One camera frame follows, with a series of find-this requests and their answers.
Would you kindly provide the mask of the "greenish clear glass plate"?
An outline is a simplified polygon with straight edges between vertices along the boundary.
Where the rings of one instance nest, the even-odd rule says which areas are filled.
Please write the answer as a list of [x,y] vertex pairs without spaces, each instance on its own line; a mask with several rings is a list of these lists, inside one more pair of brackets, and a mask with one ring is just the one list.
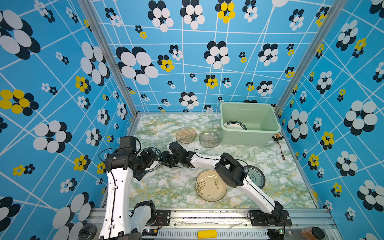
[[199,136],[200,145],[204,148],[215,148],[220,144],[220,137],[212,131],[204,131]]

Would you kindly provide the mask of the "beige bamboo pattern plate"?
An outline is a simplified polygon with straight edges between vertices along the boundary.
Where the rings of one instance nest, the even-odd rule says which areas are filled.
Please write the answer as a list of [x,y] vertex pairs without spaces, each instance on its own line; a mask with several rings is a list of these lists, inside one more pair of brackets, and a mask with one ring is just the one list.
[[214,170],[202,172],[196,180],[198,195],[207,202],[217,202],[227,193],[227,184]]

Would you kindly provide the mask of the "green rimmed white plate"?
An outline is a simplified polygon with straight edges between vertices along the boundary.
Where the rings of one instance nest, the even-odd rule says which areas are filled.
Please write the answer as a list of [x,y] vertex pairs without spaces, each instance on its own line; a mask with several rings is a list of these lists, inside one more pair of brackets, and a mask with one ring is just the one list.
[[246,125],[239,121],[227,121],[224,123],[224,127],[232,130],[247,130]]

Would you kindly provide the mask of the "blue patterned plate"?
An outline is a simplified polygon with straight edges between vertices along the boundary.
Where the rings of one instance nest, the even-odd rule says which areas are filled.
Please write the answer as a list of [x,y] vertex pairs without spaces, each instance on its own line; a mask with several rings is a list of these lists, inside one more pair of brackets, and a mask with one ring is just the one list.
[[245,171],[252,182],[262,189],[266,184],[264,173],[255,166],[245,166]]

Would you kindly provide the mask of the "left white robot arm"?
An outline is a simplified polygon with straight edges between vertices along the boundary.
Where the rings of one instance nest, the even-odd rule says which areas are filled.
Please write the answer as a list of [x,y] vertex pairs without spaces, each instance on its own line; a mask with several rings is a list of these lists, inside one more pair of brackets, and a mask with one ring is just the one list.
[[140,156],[139,142],[132,136],[122,137],[120,147],[104,162],[108,173],[108,196],[100,240],[141,240],[145,226],[156,221],[156,207],[151,200],[136,204],[129,213],[132,179],[140,181],[146,168],[158,158],[153,152]]

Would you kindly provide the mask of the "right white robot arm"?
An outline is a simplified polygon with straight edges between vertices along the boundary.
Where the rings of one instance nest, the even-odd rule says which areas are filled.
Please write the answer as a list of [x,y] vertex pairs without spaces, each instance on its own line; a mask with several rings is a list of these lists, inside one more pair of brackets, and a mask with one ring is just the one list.
[[185,168],[214,170],[225,184],[231,188],[239,188],[258,205],[268,225],[285,224],[284,207],[253,183],[241,161],[228,153],[208,156],[187,151],[178,142],[173,142],[169,144],[167,151],[161,153],[158,161],[168,168],[182,165]]

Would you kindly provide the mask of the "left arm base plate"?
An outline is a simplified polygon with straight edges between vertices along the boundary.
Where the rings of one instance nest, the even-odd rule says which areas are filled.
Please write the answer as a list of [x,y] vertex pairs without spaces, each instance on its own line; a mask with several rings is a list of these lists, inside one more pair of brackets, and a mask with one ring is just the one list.
[[169,226],[171,220],[171,211],[170,210],[156,210],[155,221],[151,224],[146,224],[146,227],[160,227],[160,226]]

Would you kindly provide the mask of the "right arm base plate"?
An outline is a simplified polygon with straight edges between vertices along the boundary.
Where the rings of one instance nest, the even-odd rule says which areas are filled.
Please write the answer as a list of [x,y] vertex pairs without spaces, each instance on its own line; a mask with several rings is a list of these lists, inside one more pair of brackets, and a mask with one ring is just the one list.
[[253,227],[291,227],[292,219],[288,211],[283,213],[266,214],[260,210],[251,210],[247,213]]

